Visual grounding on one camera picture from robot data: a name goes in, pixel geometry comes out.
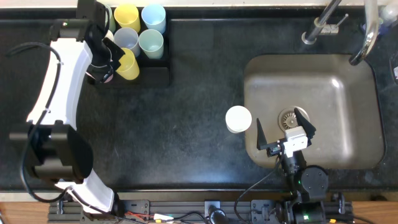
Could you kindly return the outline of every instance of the countertop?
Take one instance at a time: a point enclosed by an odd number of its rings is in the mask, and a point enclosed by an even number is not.
[[[108,187],[119,191],[249,187],[270,169],[253,163],[245,150],[244,133],[230,133],[224,121],[230,107],[244,104],[246,64],[263,54],[351,54],[363,42],[358,29],[363,9],[353,9],[360,10],[358,16],[347,19],[338,35],[319,37],[314,45],[305,45],[300,37],[319,9],[294,10],[308,17],[286,16],[283,9],[256,9],[260,15],[256,17],[254,11],[240,9],[233,18],[227,17],[233,14],[228,9],[218,10],[168,11],[172,72],[168,88],[98,89],[84,82],[77,130],[92,146],[94,170]],[[13,58],[4,53],[23,42],[48,42],[53,19],[15,15],[0,18],[3,192],[22,190],[18,175],[21,149],[13,148],[8,134],[13,124],[26,120],[34,106],[49,58],[45,50]],[[376,77],[386,142],[384,159],[373,169],[329,170],[330,190],[398,188],[398,86],[389,62],[397,58],[397,39],[395,27],[376,42],[367,58]],[[54,189],[39,180],[28,181],[36,190]],[[285,190],[287,186],[280,174],[274,174],[259,189]]]

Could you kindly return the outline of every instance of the faucet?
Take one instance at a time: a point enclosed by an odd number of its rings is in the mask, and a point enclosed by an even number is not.
[[[302,34],[302,40],[305,44],[314,44],[317,41],[318,35],[337,34],[338,26],[348,17],[346,16],[337,24],[329,25],[326,24],[330,15],[335,11],[341,0],[332,0],[329,2],[321,16],[316,18],[309,28],[308,32]],[[357,65],[363,61],[366,56],[372,50],[374,43],[379,32],[379,12],[377,10],[377,0],[364,0],[365,15],[366,15],[366,33],[362,47],[358,50],[358,53],[353,54],[349,58],[351,65]]]

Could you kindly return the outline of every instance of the wooden floor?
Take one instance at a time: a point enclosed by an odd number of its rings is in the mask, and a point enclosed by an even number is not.
[[[398,223],[398,202],[353,202],[355,215],[377,224]],[[5,224],[47,223],[49,205],[38,202],[4,202],[0,211]]]

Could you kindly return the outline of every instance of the sink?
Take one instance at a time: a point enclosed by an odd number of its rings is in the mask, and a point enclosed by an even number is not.
[[[252,114],[246,150],[259,166],[275,157],[256,148],[256,118],[268,142],[297,125],[293,108],[316,127],[303,150],[307,165],[327,169],[366,169],[384,155],[384,140],[372,68],[351,66],[349,55],[262,55],[244,71],[244,105]]]

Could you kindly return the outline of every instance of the sink drain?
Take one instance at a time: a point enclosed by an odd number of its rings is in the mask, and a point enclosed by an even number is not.
[[[296,120],[296,114],[294,113],[294,108],[300,110],[304,118],[307,119],[307,121],[310,121],[310,118],[308,117],[308,114],[307,112],[305,112],[305,110],[299,108],[298,106],[291,106],[289,108],[282,110],[279,114],[278,122],[279,122],[279,127],[281,128],[282,131],[295,128],[298,126]]]

